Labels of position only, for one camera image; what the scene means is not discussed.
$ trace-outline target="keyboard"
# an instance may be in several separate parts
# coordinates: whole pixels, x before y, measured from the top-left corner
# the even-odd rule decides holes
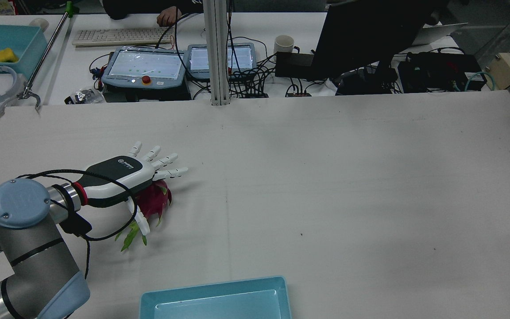
[[[156,44],[168,27],[80,30],[72,40],[78,47],[118,47],[120,45]],[[162,37],[161,43],[170,43],[174,28]]]

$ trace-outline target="logo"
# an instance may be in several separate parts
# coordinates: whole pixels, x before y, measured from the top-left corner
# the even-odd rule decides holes
[[[130,169],[130,170],[134,169],[133,165],[131,165],[131,164],[127,163],[126,161],[124,161],[124,160],[123,160],[123,159],[121,159],[121,158],[120,158],[120,159],[118,159],[118,160],[117,160],[117,162],[118,162],[118,163],[123,164],[125,167],[127,167],[127,168],[128,168],[128,169]]]

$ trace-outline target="plastic bag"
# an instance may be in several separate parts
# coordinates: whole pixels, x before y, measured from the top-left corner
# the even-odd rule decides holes
[[[90,103],[105,103],[104,96],[97,89],[93,87],[85,87],[72,93],[69,97],[64,99],[67,104],[90,104]]]

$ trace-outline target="wooden block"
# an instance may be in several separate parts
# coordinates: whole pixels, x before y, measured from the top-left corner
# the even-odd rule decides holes
[[[506,89],[510,85],[510,53],[499,53],[488,67],[487,72],[493,75],[496,89]]]

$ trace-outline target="person's hand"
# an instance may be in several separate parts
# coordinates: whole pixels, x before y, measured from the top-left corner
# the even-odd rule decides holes
[[[172,26],[181,16],[182,12],[180,12],[180,10],[178,10],[175,6],[172,6],[162,10],[162,12],[156,17],[156,22],[160,27]]]

